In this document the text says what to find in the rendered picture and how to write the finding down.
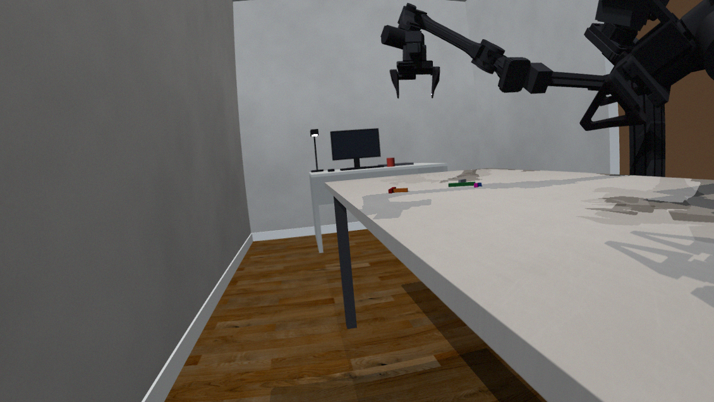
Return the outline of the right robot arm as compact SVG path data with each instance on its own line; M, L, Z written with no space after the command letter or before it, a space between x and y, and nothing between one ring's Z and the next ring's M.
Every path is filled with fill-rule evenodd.
M381 42L387 46L403 49L402 61L427 60L425 36L420 31L423 29L466 52L473 58L471 63L481 70L490 74L496 72L500 77L498 87L500 86L505 63L510 59L503 55L505 52L503 48L485 39L482 39L480 43L472 42L464 35L432 20L426 12L416 9L416 6L410 3L403 6L400 16L399 28L390 25L384 26Z

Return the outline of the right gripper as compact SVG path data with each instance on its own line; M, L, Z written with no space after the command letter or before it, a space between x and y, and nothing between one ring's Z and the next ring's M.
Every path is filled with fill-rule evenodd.
M397 72L397 70L399 70L399 72ZM396 89L397 98L399 98L399 80L415 80L416 74L432 74L433 98L434 90L440 78L440 67L433 66L433 61L397 61L397 70L390 70L390 76Z

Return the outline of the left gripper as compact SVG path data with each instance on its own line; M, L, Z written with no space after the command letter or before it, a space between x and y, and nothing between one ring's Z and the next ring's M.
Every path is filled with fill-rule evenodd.
M643 125L648 117L639 108L639 103L641 102L639 96L646 94L656 108L663 106L669 102L672 84L703 65L699 52L694 54L694 51L697 50L694 39L690 40L690 43L693 47L652 76L631 52L628 54L623 51L612 69L613 72L611 71L608 74L596 97L584 113L580 125L585 131L618 126ZM629 80L635 83L637 87L631 88L627 83ZM609 94L611 97L606 97ZM599 106L614 102L619 103L625 111L625 115L599 121L591 120Z

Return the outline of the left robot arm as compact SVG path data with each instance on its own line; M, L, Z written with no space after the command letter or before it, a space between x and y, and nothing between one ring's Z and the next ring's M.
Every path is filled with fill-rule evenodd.
M714 0L702 0L681 17L687 35L676 24L679 18L666 8L668 3L669 0L599 0L595 20L604 24L592 23L589 29L616 54L631 52L651 76L693 47L690 40L694 39L694 54L699 52L705 71L714 80ZM647 20L657 19L660 23L634 43Z

